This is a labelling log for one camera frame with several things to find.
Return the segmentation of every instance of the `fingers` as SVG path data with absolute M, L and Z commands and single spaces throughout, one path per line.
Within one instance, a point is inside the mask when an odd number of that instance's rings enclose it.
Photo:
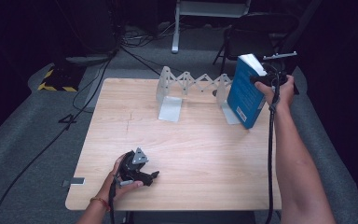
M 118 169 L 118 166 L 120 165 L 121 161 L 123 160 L 124 156 L 127 153 L 124 153 L 123 155 L 121 155 L 119 158 L 117 158 L 115 165 L 113 166 L 113 171 L 115 172 Z
M 116 201 L 116 200 L 120 199 L 127 192 L 130 192 L 134 189 L 138 189 L 143 185 L 144 185 L 144 183 L 142 181 L 136 180 L 132 184 L 124 186 L 121 189 L 116 189 L 116 197 L 113 200 Z
M 266 86 L 266 85 L 264 85 L 263 83 L 261 83 L 261 82 L 259 82 L 259 81 L 257 81 L 257 82 L 255 83 L 255 87 L 256 87 L 258 90 L 260 90 L 261 92 L 263 92 L 265 95 L 268 95 L 268 94 L 270 94 L 271 92 L 273 93 L 271 87 Z
M 295 78 L 293 76 L 286 75 L 286 77 L 287 77 L 287 82 L 286 83 L 295 84 Z

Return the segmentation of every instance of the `black cable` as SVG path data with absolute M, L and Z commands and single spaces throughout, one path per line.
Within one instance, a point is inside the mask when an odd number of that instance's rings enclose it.
M 130 56 L 132 56 L 134 59 L 138 60 L 140 63 L 144 64 L 146 67 L 148 67 L 150 70 L 152 70 L 154 73 L 156 73 L 159 76 L 159 73 L 152 67 L 150 67 L 147 63 L 142 62 L 140 59 L 138 59 L 137 57 L 135 57 L 132 53 L 130 53 L 129 51 L 127 51 L 126 49 L 124 49 L 123 47 L 121 47 L 126 53 L 130 54 Z
M 28 168 L 69 128 L 69 126 L 75 121 L 75 119 L 83 112 L 83 110 L 87 107 L 87 105 L 91 102 L 91 99 L 95 96 L 95 94 L 97 93 L 97 90 L 99 88 L 99 86 L 101 85 L 101 82 L 103 80 L 103 75 L 104 72 L 106 70 L 106 67 L 108 64 L 110 64 L 110 62 L 112 61 L 113 57 L 111 57 L 109 59 L 109 62 L 105 65 L 104 69 L 103 69 L 103 73 L 101 75 L 101 79 L 98 83 L 97 88 L 95 89 L 95 92 L 91 95 L 91 97 L 89 98 L 89 100 L 86 102 L 86 104 L 81 108 L 80 111 L 77 112 L 77 114 L 68 121 L 68 123 L 65 125 L 64 128 L 62 128 L 62 130 L 53 138 L 53 140 L 51 140 L 23 169 L 22 171 L 16 176 L 16 178 L 14 178 L 14 180 L 11 182 L 11 184 L 9 185 L 9 187 L 7 188 L 7 190 L 5 191 L 5 193 L 3 194 L 3 196 L 1 197 L 0 200 L 0 207 L 2 205 L 2 202 L 4 201 L 4 199 L 6 198 L 7 194 L 10 192 L 10 190 L 13 188 L 14 184 L 16 184 L 17 180 L 19 180 L 19 178 L 25 173 L 25 171 L 28 170 Z
M 95 76 L 95 78 L 94 78 L 91 82 L 89 82 L 83 89 L 81 89 L 81 90 L 77 93 L 77 95 L 75 96 L 74 100 L 72 101 L 72 106 L 73 106 L 75 109 L 81 110 L 81 108 L 79 108 L 79 107 L 77 107 L 77 106 L 75 105 L 75 100 L 76 100 L 77 96 L 78 96 L 83 90 L 85 90 L 89 85 L 91 85 L 91 83 L 93 83 L 93 82 L 98 78 L 98 76 L 100 75 L 100 72 L 101 72 L 101 69 L 102 69 L 102 68 L 103 68 L 103 65 L 101 65 L 100 69 L 98 69 L 97 76 Z M 86 111 L 86 110 L 83 110 L 83 112 L 85 112 L 85 113 L 90 113 L 90 114 L 93 113 L 92 111 Z
M 278 211 L 276 211 L 275 213 L 277 214 L 278 219 L 281 221 L 281 213 Z
M 110 28 L 113 31 L 116 41 L 119 41 L 125 31 L 123 15 L 126 13 L 126 8 L 121 5 L 120 0 L 105 0 L 105 3 L 108 7 Z
M 137 55 L 137 54 L 132 53 L 132 56 L 138 57 L 138 58 L 140 58 L 140 59 L 142 59 L 142 60 L 144 60 L 144 61 L 147 61 L 147 62 L 149 62 L 149 63 L 153 63 L 153 64 L 158 65 L 158 66 L 161 66 L 161 67 L 164 67 L 164 66 L 165 66 L 165 65 L 163 65 L 163 64 L 155 63 L 155 62 L 153 62 L 153 61 L 147 60 L 146 58 L 142 57 L 141 55 Z M 185 72 L 185 71 L 179 70 L 179 69 L 177 69 L 177 68 L 173 68 L 173 67 L 170 67 L 170 68 L 171 68 L 172 70 L 175 70 L 175 71 L 180 72 L 180 73 L 184 73 L 184 72 Z
M 162 31 L 159 32 L 159 34 L 157 35 L 157 37 L 152 36 L 152 35 L 138 35 L 137 31 L 131 30 L 131 31 L 127 31 L 126 33 L 131 33 L 134 32 L 136 33 L 136 36 L 130 35 L 129 37 L 126 37 L 126 35 L 124 35 L 123 38 L 123 43 L 122 45 L 128 48 L 137 48 L 137 47 L 143 47 L 146 46 L 147 44 L 149 44 L 150 42 L 154 41 L 154 40 L 160 40 L 165 38 L 168 35 L 173 35 L 173 33 L 171 34 L 167 34 L 165 35 L 164 33 L 169 30 L 170 28 L 173 28 L 175 25 L 175 22 L 170 24 L 169 26 L 167 26 L 166 28 L 162 29 Z M 139 39 L 137 44 L 130 44 L 129 40 L 130 39 Z
M 276 104 L 279 103 L 280 96 L 280 77 L 279 73 L 275 69 L 274 74 L 276 79 L 271 83 L 271 86 L 274 87 L 274 97 L 272 98 L 271 105 L 269 106 L 269 132 L 268 132 L 268 217 L 266 224 L 269 224 L 272 219 L 272 213 L 274 210 L 274 200 L 272 192 L 272 138 L 274 132 L 274 118 L 276 112 Z
M 63 17 L 65 18 L 66 22 L 68 23 L 69 27 L 71 28 L 72 33 L 74 33 L 74 35 L 77 37 L 77 39 L 80 41 L 80 43 L 81 43 L 86 49 L 90 50 L 91 52 L 101 53 L 101 54 L 107 54 L 107 55 L 109 55 L 109 54 L 112 53 L 111 51 L 102 52 L 102 51 L 98 51 L 98 50 L 96 50 L 96 49 L 93 49 L 93 48 L 89 47 L 89 46 L 83 41 L 83 39 L 80 38 L 80 36 L 77 34 L 77 32 L 76 32 L 74 26 L 73 26 L 72 23 L 69 21 L 69 18 L 66 16 L 65 12 L 63 11 L 63 9 L 62 9 L 60 3 L 59 3 L 57 0 L 55 0 L 55 3 L 56 3 L 56 5 L 57 5 L 57 7 L 59 8 L 61 14 L 62 14 Z
M 112 55 L 115 54 L 115 52 L 112 52 L 110 55 L 101 58 L 101 59 L 95 59 L 95 60 L 86 60 L 83 62 L 75 62 L 75 61 L 68 61 L 69 63 L 73 64 L 74 66 L 77 67 L 90 67 L 93 65 L 98 65 L 101 63 L 106 63 L 107 61 L 109 61 L 110 57 L 112 57 Z
M 270 223 L 274 209 L 274 200 L 272 197 L 272 134 L 274 127 L 274 111 L 269 112 L 269 135 L 268 135 L 268 217 L 266 223 Z
M 116 196 L 116 185 L 117 185 L 118 178 L 119 178 L 119 172 L 120 172 L 121 166 L 123 165 L 123 162 L 127 159 L 127 155 L 128 155 L 128 153 L 123 157 L 123 159 L 121 160 L 120 164 L 118 165 L 116 173 L 113 175 L 113 181 L 110 184 L 108 203 L 109 203 L 109 206 L 110 206 L 109 215 L 110 215 L 111 224 L 115 224 L 115 207 L 114 207 L 114 204 L 113 204 L 113 199 Z

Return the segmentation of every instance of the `wooden table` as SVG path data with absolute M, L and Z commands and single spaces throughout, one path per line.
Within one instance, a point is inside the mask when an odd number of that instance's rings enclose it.
M 212 90 L 192 88 L 182 96 L 173 85 L 170 96 L 184 99 L 180 119 L 159 120 L 157 84 L 129 78 L 104 82 L 74 175 L 85 177 L 85 184 L 71 186 L 66 207 L 84 210 L 115 160 L 140 147 L 150 160 L 142 172 L 160 174 L 150 187 L 122 198 L 117 210 L 268 209 L 268 107 L 246 130 L 227 124 Z M 274 207 L 281 209 L 275 172 L 273 187 Z

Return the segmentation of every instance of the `bracelet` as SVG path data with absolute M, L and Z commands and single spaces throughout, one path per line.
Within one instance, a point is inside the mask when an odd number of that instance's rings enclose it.
M 101 203 L 103 203 L 103 206 L 106 208 L 106 212 L 110 212 L 110 206 L 109 204 L 102 198 L 97 198 L 97 197 L 92 197 L 89 202 L 91 203 L 92 201 L 94 200 L 98 200 L 100 201 Z

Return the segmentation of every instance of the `blue book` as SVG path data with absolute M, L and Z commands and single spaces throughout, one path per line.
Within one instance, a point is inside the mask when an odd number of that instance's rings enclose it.
M 250 81 L 250 76 L 264 76 L 266 72 L 253 54 L 238 57 L 235 76 L 227 103 L 246 129 L 250 129 L 266 102 L 264 94 Z

